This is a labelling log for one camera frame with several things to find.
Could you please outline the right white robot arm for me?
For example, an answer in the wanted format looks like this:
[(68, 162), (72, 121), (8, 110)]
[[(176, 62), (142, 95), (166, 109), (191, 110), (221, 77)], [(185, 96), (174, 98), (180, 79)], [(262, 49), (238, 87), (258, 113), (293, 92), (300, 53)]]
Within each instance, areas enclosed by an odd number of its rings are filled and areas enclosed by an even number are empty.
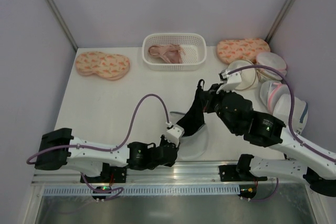
[(276, 117), (254, 111), (250, 100), (213, 84), (202, 94), (203, 111), (216, 113), (228, 130), (252, 145), (288, 154), (291, 160), (275, 160), (242, 154), (235, 175), (242, 181), (266, 177), (308, 184), (313, 191), (335, 197), (335, 153), (291, 133)]

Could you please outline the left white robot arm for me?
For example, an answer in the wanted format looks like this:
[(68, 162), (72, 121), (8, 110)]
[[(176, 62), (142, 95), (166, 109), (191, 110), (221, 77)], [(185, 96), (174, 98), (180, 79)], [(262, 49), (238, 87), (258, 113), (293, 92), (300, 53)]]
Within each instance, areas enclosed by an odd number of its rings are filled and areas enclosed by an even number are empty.
[(61, 128), (42, 136), (38, 153), (27, 163), (37, 170), (71, 169), (88, 177), (105, 175), (110, 167), (152, 170), (175, 163), (183, 134), (174, 125), (161, 136), (159, 145), (132, 142), (119, 147), (85, 141), (74, 137), (71, 129)]

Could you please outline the white mesh bag blue trim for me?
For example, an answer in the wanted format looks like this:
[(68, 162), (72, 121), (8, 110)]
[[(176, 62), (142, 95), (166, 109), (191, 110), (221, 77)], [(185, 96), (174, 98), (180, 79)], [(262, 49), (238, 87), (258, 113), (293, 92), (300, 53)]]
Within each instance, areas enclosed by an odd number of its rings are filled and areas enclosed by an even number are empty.
[[(185, 113), (170, 111), (170, 116), (173, 118), (172, 124), (176, 124), (178, 119), (181, 119)], [(204, 124), (194, 135), (189, 137), (181, 137), (179, 143), (179, 151), (177, 153), (178, 161), (194, 161), (202, 156), (207, 150), (209, 140), (209, 132), (207, 125)]]

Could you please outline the black bra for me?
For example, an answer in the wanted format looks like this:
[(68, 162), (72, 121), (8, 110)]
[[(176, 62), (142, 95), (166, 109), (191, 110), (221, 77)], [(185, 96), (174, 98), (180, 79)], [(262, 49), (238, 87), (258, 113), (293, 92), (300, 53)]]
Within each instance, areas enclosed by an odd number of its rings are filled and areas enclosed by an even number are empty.
[(183, 128), (183, 137), (189, 137), (194, 135), (204, 124), (204, 83), (203, 79), (200, 79), (197, 84), (197, 88), (194, 95), (194, 101), (187, 111), (187, 113), (176, 123), (178, 126)]

